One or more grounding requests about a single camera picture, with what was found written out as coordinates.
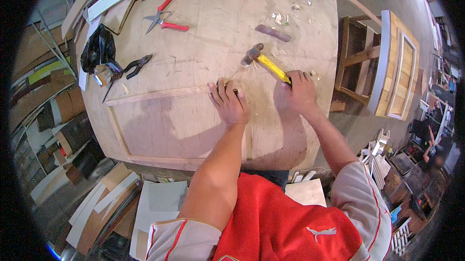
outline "wooden workbench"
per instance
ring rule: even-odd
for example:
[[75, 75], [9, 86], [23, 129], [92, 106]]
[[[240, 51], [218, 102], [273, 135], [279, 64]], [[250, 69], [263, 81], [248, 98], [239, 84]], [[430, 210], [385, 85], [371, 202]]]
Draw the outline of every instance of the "wooden workbench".
[[[125, 75], [110, 90], [107, 101], [160, 90], [197, 87], [233, 79], [244, 86], [252, 118], [246, 130], [247, 162], [255, 169], [310, 168], [319, 142], [311, 126], [289, 112], [281, 87], [264, 67], [240, 65], [245, 52], [264, 43], [263, 54], [284, 71], [297, 69], [319, 73], [318, 104], [328, 114], [334, 87], [338, 49], [336, 0], [173, 0], [167, 22], [189, 25], [188, 32], [161, 29], [156, 25], [145, 34], [164, 0], [137, 1], [122, 32], [113, 35], [116, 60], [125, 67], [131, 61], [153, 54], [134, 78]], [[293, 3], [300, 10], [292, 11]], [[279, 26], [271, 18], [289, 15], [290, 26]], [[284, 43], [256, 32], [257, 25], [276, 27], [292, 37]], [[88, 26], [76, 43], [80, 58]], [[124, 95], [125, 84], [129, 95]], [[107, 89], [89, 78], [83, 92], [85, 107], [95, 135], [106, 156], [128, 161], [112, 129], [107, 106], [102, 104]], [[223, 125], [208, 96], [189, 95], [128, 103], [114, 107], [117, 121], [131, 154], [204, 158], [221, 136]], [[136, 162], [162, 168], [195, 170], [189, 164]]]

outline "red handle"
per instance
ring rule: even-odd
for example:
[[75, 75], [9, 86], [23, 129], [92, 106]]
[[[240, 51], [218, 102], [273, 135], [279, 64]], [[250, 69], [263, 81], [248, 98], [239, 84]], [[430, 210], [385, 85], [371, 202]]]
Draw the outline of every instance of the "red handle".
[[189, 30], [189, 26], [182, 26], [182, 25], [177, 25], [177, 24], [173, 24], [173, 23], [166, 23], [166, 22], [163, 22], [161, 24], [161, 28], [171, 28], [171, 29], [181, 30], [181, 31], [184, 31], [184, 32]]
[[171, 3], [172, 0], [166, 0], [160, 7], [158, 7], [158, 11], [163, 11], [166, 6]]

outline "pliers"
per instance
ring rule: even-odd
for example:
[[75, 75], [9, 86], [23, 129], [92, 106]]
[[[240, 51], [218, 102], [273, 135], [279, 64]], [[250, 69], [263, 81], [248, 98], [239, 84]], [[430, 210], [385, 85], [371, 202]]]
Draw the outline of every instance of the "pliers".
[[136, 67], [136, 69], [131, 72], [130, 74], [126, 75], [126, 79], [130, 79], [134, 76], [137, 75], [137, 73], [139, 73], [139, 71], [142, 69], [142, 67], [148, 62], [150, 61], [150, 59], [152, 59], [152, 54], [149, 54], [149, 55], [146, 55], [144, 56], [143, 58], [139, 59], [139, 60], [134, 60], [133, 62], [131, 62], [130, 64], [128, 64], [126, 66], [126, 68], [123, 70], [124, 73], [128, 72], [131, 68], [133, 68], [134, 66]]
[[150, 30], [152, 30], [152, 28], [155, 26], [155, 24], [160, 24], [161, 25], [161, 28], [171, 28], [171, 29], [176, 29], [176, 30], [180, 30], [180, 31], [187, 31], [189, 30], [189, 26], [183, 26], [183, 25], [177, 25], [177, 24], [173, 24], [173, 23], [167, 23], [165, 22], [165, 20], [161, 20], [160, 19], [160, 15], [162, 13], [168, 13], [168, 17], [172, 14], [172, 12], [168, 12], [168, 11], [163, 11], [166, 6], [171, 3], [172, 0], [166, 0], [163, 4], [161, 4], [158, 9], [157, 9], [157, 14], [155, 16], [147, 16], [147, 17], [144, 17], [144, 19], [148, 19], [148, 20], [152, 20], [152, 24], [150, 25], [150, 27], [148, 28], [146, 34], [148, 32], [150, 32]]

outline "puma logo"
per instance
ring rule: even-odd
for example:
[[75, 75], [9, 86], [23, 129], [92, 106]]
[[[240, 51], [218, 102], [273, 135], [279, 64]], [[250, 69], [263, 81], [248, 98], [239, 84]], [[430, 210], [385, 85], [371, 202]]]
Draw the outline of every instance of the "puma logo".
[[317, 236], [318, 235], [335, 235], [336, 234], [336, 228], [331, 228], [329, 230], [323, 230], [321, 232], [318, 232], [318, 231], [312, 230], [309, 227], [307, 227], [307, 230], [309, 230], [312, 234], [315, 235], [315, 242], [317, 242], [317, 243], [318, 243], [318, 241], [317, 241]]

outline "concrete floor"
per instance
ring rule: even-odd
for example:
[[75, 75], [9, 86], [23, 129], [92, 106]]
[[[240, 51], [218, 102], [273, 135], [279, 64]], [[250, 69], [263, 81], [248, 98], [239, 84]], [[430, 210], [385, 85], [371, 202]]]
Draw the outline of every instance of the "concrete floor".
[[[429, 52], [434, 52], [435, 50], [433, 48], [433, 36], [424, 0], [358, 1], [376, 15], [380, 15], [382, 10], [389, 9], [402, 20], [420, 43], [420, 67], [429, 69], [429, 75], [431, 75], [432, 70], [428, 68], [430, 65]], [[346, 0], [337, 0], [337, 4], [339, 18], [364, 15], [361, 10]], [[407, 125], [414, 117], [419, 100], [420, 98], [424, 98], [424, 95], [420, 97], [415, 94], [407, 121], [400, 121], [374, 116], [362, 104], [349, 96], [343, 96], [346, 98], [346, 110], [344, 112], [330, 113], [329, 120], [345, 136], [355, 153], [365, 148], [381, 128], [384, 128], [385, 131], [391, 130], [391, 140], [394, 142], [394, 148], [400, 147], [406, 138]], [[328, 168], [321, 148], [318, 151], [313, 166]]]

